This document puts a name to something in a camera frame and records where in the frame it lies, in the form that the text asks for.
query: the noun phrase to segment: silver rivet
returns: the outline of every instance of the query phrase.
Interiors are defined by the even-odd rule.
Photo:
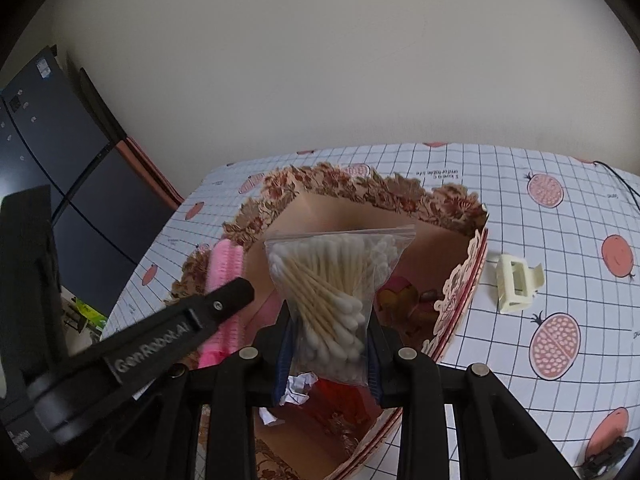
[[[489,367],[484,363],[473,363],[471,365],[471,371],[478,377],[485,377],[491,370],[489,370]]]
[[[402,359],[406,359],[407,361],[410,361],[411,359],[416,358],[416,356],[418,355],[418,352],[416,352],[413,348],[409,346],[405,346],[398,350],[398,355]]]
[[[176,363],[169,368],[169,377],[176,379],[181,375],[184,375],[185,371],[187,371],[187,367],[185,365]]]
[[[245,346],[244,348],[240,349],[238,354],[242,359],[255,359],[256,357],[258,357],[258,349],[254,348],[253,346]]]

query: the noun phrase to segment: refrigerator sticker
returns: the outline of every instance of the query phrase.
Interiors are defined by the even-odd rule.
[[[40,70],[41,78],[46,79],[47,77],[49,77],[49,75],[51,74],[51,69],[49,68],[49,63],[47,63],[46,59],[41,57],[36,65],[38,66],[38,70]]]

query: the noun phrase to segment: black cable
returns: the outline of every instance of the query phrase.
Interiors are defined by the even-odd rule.
[[[638,200],[636,199],[636,196],[640,196],[640,193],[638,193],[633,187],[631,187],[631,184],[629,184],[616,170],[614,170],[606,162],[602,162],[600,160],[594,160],[593,163],[594,164],[599,164],[599,165],[604,166],[605,168],[607,168],[611,173],[613,173],[613,175],[615,175],[618,178],[618,180],[620,182],[622,182],[622,184],[625,185],[625,187],[628,189],[629,193],[631,193],[631,198],[634,199],[634,203],[636,204],[636,208],[638,208],[638,212],[640,212],[640,204],[638,203]]]

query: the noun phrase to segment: crumpled white paper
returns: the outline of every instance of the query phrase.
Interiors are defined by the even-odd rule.
[[[287,378],[287,386],[285,387],[284,395],[280,399],[280,405],[284,406],[286,402],[290,402],[291,404],[300,406],[300,404],[307,402],[309,396],[306,393],[317,380],[316,375],[311,372],[298,376],[290,375]],[[262,423],[265,426],[284,424],[284,420],[274,416],[267,408],[258,408],[258,415],[260,415]]]

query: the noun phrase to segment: table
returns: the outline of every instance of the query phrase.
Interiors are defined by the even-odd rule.
[[[353,171],[417,177],[423,187],[455,182],[477,191],[489,211],[488,261],[471,308],[444,356],[466,368],[487,362],[569,463],[579,465],[598,425],[628,415],[628,436],[640,436],[640,212],[623,184],[603,166],[570,156],[477,144],[387,144],[299,152],[213,170],[167,222],[123,290],[104,330],[108,336],[163,307],[181,265],[200,244],[223,235],[242,202],[260,191],[261,175],[286,165],[327,161]],[[622,177],[640,189],[640,178]],[[542,263],[546,284],[529,309],[496,311],[495,263],[501,253]],[[573,365],[544,380],[530,362],[539,330],[556,313],[580,331]],[[458,450],[447,411],[452,478]],[[399,432],[356,478],[393,478]]]

